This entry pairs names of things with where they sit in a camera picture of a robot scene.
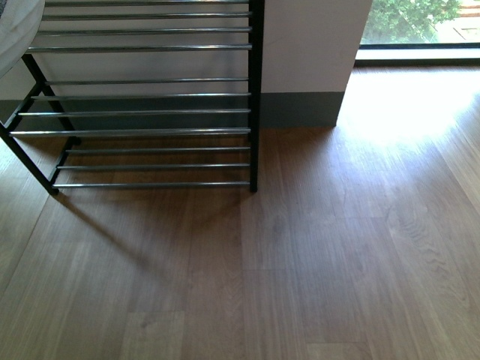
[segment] glass window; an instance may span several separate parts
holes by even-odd
[[[373,0],[362,45],[480,43],[480,0]]]

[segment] tree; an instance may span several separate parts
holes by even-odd
[[[461,0],[373,0],[362,44],[434,42],[434,26],[458,17]]]

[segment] hardwood floor plank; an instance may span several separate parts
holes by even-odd
[[[287,270],[245,271],[244,279],[247,359],[307,359],[293,274]]]
[[[193,192],[162,190],[152,194],[143,215],[130,311],[184,311],[191,255]]]
[[[241,245],[247,270],[292,269],[293,249],[277,131],[262,129],[259,192],[243,193]]]
[[[245,356],[240,190],[195,190],[182,360]]]
[[[0,174],[0,299],[23,255],[48,198],[32,178]]]
[[[35,239],[0,302],[2,359],[55,358],[91,254],[81,242]]]
[[[297,206],[301,200],[307,220],[327,224],[341,208],[343,198],[337,192],[335,174],[322,171],[330,164],[334,136],[331,129],[299,128],[278,130],[280,164],[287,206]],[[322,217],[317,217],[322,209]]]
[[[130,313],[120,360],[179,360],[185,314]]]
[[[309,360],[371,360],[366,343],[309,343]]]
[[[343,249],[334,224],[294,221],[296,281],[305,340],[308,343],[366,341],[365,328]]]
[[[338,227],[374,360],[438,359],[382,219]]]
[[[476,301],[430,215],[414,209],[414,202],[393,208],[388,227],[438,358],[478,358],[480,312]]]

